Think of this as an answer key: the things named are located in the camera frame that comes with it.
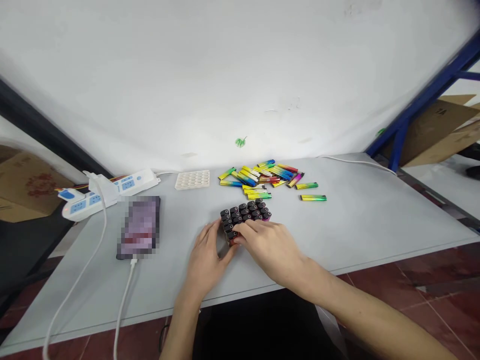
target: cardboard box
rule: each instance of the cardboard box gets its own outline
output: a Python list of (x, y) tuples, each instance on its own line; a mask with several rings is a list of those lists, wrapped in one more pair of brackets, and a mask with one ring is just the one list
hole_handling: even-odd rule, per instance
[(54, 189), (73, 185), (39, 157), (0, 145), (0, 220), (46, 217), (62, 202)]
[[(480, 140), (480, 120), (475, 119), (480, 115), (480, 103), (463, 105), (473, 97), (441, 96), (417, 117), (408, 128), (399, 165), (439, 163)], [(393, 139), (381, 153), (389, 158), (392, 146)]]

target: power cord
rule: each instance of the power cord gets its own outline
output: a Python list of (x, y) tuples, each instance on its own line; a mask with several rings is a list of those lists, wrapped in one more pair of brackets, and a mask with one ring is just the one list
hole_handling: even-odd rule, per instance
[(119, 345), (120, 321), (122, 318), (122, 310), (124, 309), (125, 298), (127, 297), (127, 293), (129, 292), (130, 281), (132, 280), (132, 275), (134, 274), (135, 264), (138, 261), (139, 260), (137, 258), (133, 258), (130, 261), (130, 275), (128, 275), (128, 280), (125, 286), (125, 292), (123, 293), (123, 297), (121, 298), (120, 310), (118, 310), (118, 317), (116, 318), (115, 341), (113, 342), (113, 360), (117, 360), (117, 347)]
[(43, 343), (43, 349), (41, 351), (41, 355), (42, 355), (43, 360), (50, 360), (50, 358), (49, 358), (49, 343), (50, 343), (50, 336), (52, 334), (52, 328), (54, 326), (55, 319), (59, 315), (60, 310), (64, 307), (65, 303), (70, 298), (70, 295), (72, 295), (72, 293), (73, 293), (75, 287), (77, 286), (80, 278), (84, 274), (85, 269), (89, 266), (90, 262), (92, 261), (94, 256), (99, 251), (100, 245), (102, 244), (102, 241), (104, 240), (105, 230), (107, 229), (107, 206), (105, 205), (105, 200), (104, 200), (104, 195), (102, 193), (102, 189), (101, 189), (101, 187), (100, 187), (100, 185), (99, 185), (99, 183), (97, 182), (96, 179), (94, 179), (92, 177), (90, 177), (90, 179), (96, 184), (96, 188), (98, 190), (98, 195), (100, 195), (101, 207), (103, 209), (103, 230), (101, 231), (100, 241), (98, 242), (98, 245), (96, 246), (95, 250), (93, 251), (93, 254), (90, 256), (90, 258), (86, 262), (85, 266), (83, 267), (83, 269), (80, 272), (80, 275), (78, 275), (78, 277), (76, 278), (76, 280), (73, 283), (73, 286), (71, 287), (70, 291), (68, 292), (65, 299), (63, 300), (63, 302), (58, 307), (58, 310), (56, 311), (55, 315), (53, 315), (53, 318), (51, 319), (50, 325), (49, 325), (48, 330), (47, 330), (46, 335), (45, 335), (45, 341)]
[(377, 164), (375, 162), (368, 162), (368, 161), (361, 161), (361, 160), (345, 160), (345, 159), (340, 159), (338, 157), (328, 156), (328, 155), (320, 155), (320, 156), (317, 156), (317, 158), (327, 158), (327, 159), (332, 159), (332, 160), (338, 160), (338, 161), (342, 161), (344, 163), (367, 164), (367, 165), (374, 166), (374, 167), (382, 169), (382, 170), (386, 170), (386, 171), (392, 173), (393, 175), (397, 176), (397, 173), (395, 171), (390, 170), (389, 168), (384, 167), (384, 166), (382, 166), (380, 164)]

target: hand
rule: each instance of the hand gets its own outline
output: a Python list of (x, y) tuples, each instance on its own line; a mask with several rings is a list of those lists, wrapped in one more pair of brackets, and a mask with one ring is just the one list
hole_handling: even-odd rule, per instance
[(302, 254), (285, 225), (248, 219), (233, 231), (241, 234), (233, 241), (248, 250), (270, 279), (297, 294), (306, 290), (307, 278), (318, 265)]
[(227, 254), (220, 259), (217, 254), (217, 231), (220, 219), (211, 222), (203, 228), (196, 238), (190, 254), (186, 279), (181, 295), (195, 300), (199, 304), (224, 275), (225, 269), (237, 252), (238, 245), (232, 246)]

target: phone screen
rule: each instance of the phone screen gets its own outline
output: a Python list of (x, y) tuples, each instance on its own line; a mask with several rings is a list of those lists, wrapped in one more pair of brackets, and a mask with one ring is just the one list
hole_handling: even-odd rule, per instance
[(117, 247), (117, 259), (142, 258), (158, 246), (160, 198), (137, 196), (130, 201), (121, 240)]

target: blue shelf frame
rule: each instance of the blue shelf frame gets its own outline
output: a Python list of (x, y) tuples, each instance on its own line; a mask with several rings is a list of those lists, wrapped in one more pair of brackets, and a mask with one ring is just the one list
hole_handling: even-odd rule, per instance
[(433, 78), (417, 97), (392, 121), (385, 131), (368, 147), (373, 158), (393, 138), (388, 168), (397, 171), (409, 125), (431, 106), (458, 79), (480, 81), (480, 73), (468, 70), (480, 60), (480, 30)]

